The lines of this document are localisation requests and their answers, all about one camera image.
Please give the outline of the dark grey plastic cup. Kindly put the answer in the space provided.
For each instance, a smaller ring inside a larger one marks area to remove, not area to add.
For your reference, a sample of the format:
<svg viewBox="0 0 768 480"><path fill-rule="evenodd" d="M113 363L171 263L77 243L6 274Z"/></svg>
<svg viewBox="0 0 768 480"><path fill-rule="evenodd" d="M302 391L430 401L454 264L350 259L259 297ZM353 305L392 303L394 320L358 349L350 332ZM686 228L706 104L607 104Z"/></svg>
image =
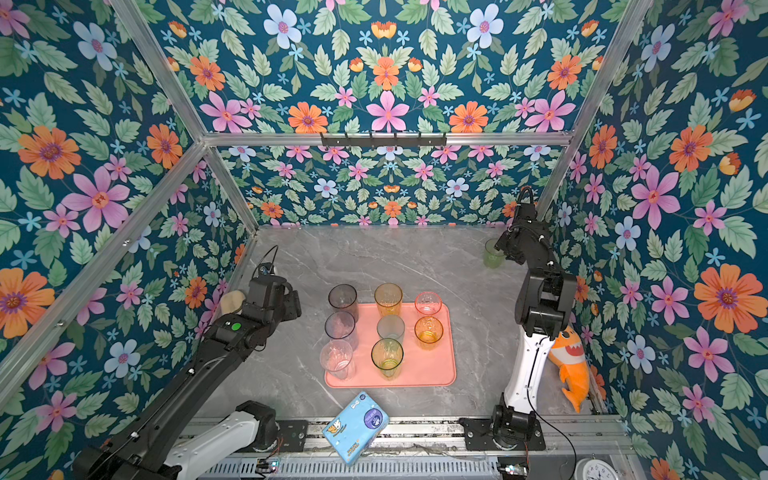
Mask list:
<svg viewBox="0 0 768 480"><path fill-rule="evenodd" d="M328 302L335 311L345 311L358 321L358 292L354 286L350 284L334 286L328 294Z"/></svg>

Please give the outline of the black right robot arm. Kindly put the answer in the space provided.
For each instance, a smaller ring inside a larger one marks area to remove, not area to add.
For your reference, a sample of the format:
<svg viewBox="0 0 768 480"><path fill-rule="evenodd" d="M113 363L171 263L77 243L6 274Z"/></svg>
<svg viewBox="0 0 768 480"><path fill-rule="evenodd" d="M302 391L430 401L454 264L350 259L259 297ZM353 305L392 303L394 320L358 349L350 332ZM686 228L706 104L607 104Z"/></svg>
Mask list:
<svg viewBox="0 0 768 480"><path fill-rule="evenodd" d="M540 432L536 395L546 357L568 324L576 280L556 259L549 227L538 219L530 186L521 188L512 223L495 248L506 259L526 267L515 305L520 344L491 426L494 443L503 450L512 450Z"/></svg>

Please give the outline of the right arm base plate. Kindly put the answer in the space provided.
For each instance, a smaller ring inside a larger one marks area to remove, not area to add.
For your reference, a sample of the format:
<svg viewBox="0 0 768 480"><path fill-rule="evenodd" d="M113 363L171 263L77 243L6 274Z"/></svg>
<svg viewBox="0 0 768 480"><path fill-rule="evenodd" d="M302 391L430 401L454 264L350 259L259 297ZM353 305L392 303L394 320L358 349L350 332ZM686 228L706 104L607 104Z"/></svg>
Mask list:
<svg viewBox="0 0 768 480"><path fill-rule="evenodd" d="M465 448L468 451L544 451L546 443L538 420L494 422L490 418L461 417Z"/></svg>

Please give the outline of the blue translucent plastic cup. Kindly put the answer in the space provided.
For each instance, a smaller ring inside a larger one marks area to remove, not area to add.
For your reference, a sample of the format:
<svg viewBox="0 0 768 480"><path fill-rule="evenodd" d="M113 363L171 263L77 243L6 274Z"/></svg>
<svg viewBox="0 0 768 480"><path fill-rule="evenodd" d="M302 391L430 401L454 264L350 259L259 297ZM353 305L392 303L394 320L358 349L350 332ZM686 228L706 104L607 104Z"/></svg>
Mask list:
<svg viewBox="0 0 768 480"><path fill-rule="evenodd" d="M356 350L359 340L355 317L347 311L336 311L328 316L324 325L325 333L331 340L346 341Z"/></svg>

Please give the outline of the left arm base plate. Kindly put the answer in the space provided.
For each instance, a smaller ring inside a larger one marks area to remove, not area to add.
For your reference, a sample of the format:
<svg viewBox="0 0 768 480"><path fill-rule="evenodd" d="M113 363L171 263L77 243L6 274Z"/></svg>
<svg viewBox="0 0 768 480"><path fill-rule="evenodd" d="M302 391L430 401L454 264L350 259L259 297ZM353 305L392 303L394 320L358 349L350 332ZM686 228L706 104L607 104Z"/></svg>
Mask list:
<svg viewBox="0 0 768 480"><path fill-rule="evenodd" d="M280 453L299 453L304 451L309 422L307 420L277 421Z"/></svg>

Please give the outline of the pink rectangular tray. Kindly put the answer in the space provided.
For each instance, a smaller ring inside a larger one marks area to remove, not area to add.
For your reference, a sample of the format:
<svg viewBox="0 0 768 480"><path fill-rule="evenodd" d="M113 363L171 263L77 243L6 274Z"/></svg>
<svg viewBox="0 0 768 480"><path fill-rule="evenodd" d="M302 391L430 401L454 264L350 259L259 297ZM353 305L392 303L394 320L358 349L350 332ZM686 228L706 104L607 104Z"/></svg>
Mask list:
<svg viewBox="0 0 768 480"><path fill-rule="evenodd" d="M415 334L415 325L422 317L415 306L408 303L401 307L401 318L405 323L401 342L404 357L391 377L382 373L382 370L374 364L372 357L374 344L380 340L377 332L377 325L381 319L378 307L374 303L361 304L358 310L359 321L356 326L358 347L352 354L353 372L344 379L327 373L325 382L328 386L357 390L443 387L455 381L456 366L451 313L447 306L442 306L435 315L443 326L443 335L432 346L426 345Z"/></svg>

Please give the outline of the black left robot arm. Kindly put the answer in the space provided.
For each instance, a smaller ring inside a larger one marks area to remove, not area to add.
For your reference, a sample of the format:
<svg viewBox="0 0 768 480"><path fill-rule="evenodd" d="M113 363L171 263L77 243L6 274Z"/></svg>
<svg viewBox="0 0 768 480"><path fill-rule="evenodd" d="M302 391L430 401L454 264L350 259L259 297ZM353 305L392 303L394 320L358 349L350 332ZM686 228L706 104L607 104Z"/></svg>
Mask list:
<svg viewBox="0 0 768 480"><path fill-rule="evenodd" d="M196 479L245 447L268 450L278 442L273 408L240 404L206 432L185 443L178 438L218 386L278 325L301 315L298 292L283 277L253 277L240 310L219 317L194 358L127 427L101 447L77 457L77 479Z"/></svg>

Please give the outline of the olive green plastic cup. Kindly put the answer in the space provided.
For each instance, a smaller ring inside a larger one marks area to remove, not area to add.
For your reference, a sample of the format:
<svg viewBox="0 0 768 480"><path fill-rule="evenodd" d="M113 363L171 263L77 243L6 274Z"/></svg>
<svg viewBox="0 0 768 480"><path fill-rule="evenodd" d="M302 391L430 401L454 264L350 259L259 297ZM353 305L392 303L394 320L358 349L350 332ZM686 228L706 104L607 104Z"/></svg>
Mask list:
<svg viewBox="0 0 768 480"><path fill-rule="evenodd" d="M404 360L403 346L396 339L382 338L373 345L371 360L385 379L393 380L399 374Z"/></svg>

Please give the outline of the yellow plastic cup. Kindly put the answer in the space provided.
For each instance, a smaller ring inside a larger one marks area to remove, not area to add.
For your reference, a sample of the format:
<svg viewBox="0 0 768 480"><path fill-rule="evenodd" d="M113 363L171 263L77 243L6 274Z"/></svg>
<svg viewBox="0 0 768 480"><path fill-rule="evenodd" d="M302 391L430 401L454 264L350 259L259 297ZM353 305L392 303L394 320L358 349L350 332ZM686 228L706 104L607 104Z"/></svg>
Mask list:
<svg viewBox="0 0 768 480"><path fill-rule="evenodd" d="M397 284L384 283L376 288L374 300L382 317L400 315L403 291Z"/></svg>

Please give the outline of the pink plastic cup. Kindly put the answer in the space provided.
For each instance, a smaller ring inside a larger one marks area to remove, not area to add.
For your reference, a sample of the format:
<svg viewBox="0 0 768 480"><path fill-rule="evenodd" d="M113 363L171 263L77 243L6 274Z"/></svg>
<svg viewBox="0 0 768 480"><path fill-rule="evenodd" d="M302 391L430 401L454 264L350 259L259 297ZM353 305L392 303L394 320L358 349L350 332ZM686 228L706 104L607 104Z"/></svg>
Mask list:
<svg viewBox="0 0 768 480"><path fill-rule="evenodd" d="M441 297L432 291L420 293L414 300L416 311L422 316L435 316L443 306Z"/></svg>

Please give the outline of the amber plastic cup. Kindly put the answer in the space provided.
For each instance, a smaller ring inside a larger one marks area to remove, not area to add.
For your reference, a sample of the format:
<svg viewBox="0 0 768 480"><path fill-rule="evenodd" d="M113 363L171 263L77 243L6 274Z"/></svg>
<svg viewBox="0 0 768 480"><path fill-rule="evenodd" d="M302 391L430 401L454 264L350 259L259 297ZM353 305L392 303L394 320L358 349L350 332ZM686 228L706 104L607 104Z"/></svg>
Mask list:
<svg viewBox="0 0 768 480"><path fill-rule="evenodd" d="M414 325L416 344L423 350L434 350L444 335L442 322L434 316L424 316Z"/></svg>

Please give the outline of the clear plastic cup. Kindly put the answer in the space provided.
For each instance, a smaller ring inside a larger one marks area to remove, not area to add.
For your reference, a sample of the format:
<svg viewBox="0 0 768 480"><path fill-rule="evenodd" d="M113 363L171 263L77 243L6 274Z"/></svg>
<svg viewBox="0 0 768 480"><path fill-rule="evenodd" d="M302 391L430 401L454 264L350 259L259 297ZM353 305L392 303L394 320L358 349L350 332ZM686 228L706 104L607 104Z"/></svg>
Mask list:
<svg viewBox="0 0 768 480"><path fill-rule="evenodd" d="M330 340L321 350L319 361L327 374L346 380L355 373L354 350L345 340Z"/></svg>

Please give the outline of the teal plastic cup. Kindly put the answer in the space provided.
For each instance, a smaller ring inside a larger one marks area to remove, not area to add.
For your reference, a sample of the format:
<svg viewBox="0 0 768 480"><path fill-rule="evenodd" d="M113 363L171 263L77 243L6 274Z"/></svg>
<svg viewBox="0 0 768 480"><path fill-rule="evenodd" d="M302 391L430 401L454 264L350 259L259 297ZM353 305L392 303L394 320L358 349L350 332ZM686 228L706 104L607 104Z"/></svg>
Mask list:
<svg viewBox="0 0 768 480"><path fill-rule="evenodd" d="M399 315L386 315L378 321L376 331L380 339L401 342L405 333L405 322Z"/></svg>

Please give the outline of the light green plastic cup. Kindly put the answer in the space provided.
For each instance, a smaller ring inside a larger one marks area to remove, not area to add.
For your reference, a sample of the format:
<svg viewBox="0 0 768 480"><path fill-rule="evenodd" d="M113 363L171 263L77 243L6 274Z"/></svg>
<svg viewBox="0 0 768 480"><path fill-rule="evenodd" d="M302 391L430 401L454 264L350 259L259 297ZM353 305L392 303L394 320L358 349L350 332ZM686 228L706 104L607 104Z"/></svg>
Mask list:
<svg viewBox="0 0 768 480"><path fill-rule="evenodd" d="M504 252L496 247L496 243L496 239L489 239L484 246L483 263L489 269L499 268L506 260Z"/></svg>

